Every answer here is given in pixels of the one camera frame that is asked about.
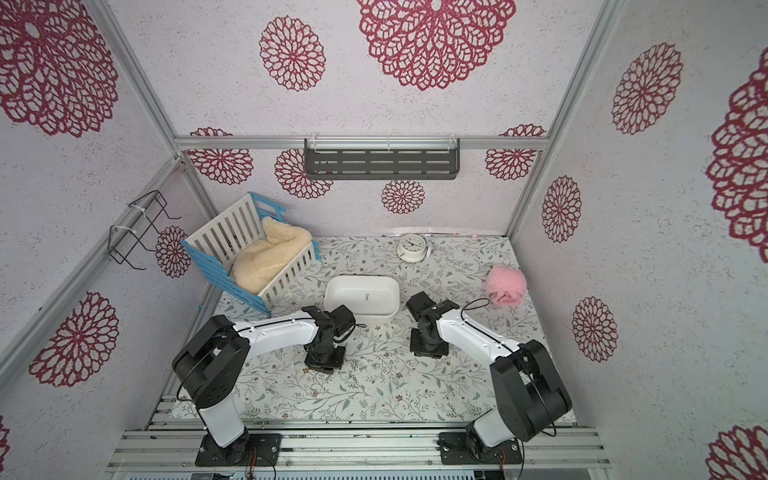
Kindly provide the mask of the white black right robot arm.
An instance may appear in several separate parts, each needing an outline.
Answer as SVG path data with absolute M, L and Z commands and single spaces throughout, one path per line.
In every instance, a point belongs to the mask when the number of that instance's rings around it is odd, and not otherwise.
M 440 359 L 451 347 L 489 369 L 495 406 L 466 429 L 467 448 L 476 457 L 507 441 L 529 441 L 556 434 L 555 422 L 572 409 L 572 400 L 546 347 L 537 340 L 506 338 L 481 325 L 470 312 L 490 304 L 488 298 L 463 306 L 413 295 L 406 308 L 416 327 L 410 351 Z

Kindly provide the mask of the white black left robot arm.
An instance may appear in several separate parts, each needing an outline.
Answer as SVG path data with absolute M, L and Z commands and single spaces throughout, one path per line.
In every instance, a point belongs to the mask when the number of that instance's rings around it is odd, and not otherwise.
M 233 390 L 246 361 L 287 347 L 301 346 L 307 368 L 332 373 L 343 365 L 341 345 L 356 328 L 354 314 L 342 305 L 324 311 L 310 305 L 259 322 L 210 318 L 176 354 L 172 368 L 214 444 L 227 449 L 246 438 Z

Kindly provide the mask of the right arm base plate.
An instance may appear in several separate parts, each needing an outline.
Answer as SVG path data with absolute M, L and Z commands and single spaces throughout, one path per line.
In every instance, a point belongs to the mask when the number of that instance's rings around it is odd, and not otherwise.
M 443 465 L 506 466 L 523 463 L 523 450 L 517 439 L 489 447 L 466 431 L 441 432 L 437 446 Z

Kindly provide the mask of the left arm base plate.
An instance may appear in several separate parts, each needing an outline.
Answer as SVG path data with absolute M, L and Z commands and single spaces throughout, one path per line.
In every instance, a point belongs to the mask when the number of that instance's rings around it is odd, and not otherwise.
M 277 433 L 245 432 L 229 446 L 221 447 L 211 434 L 206 434 L 194 464 L 197 467 L 277 466 L 282 439 Z

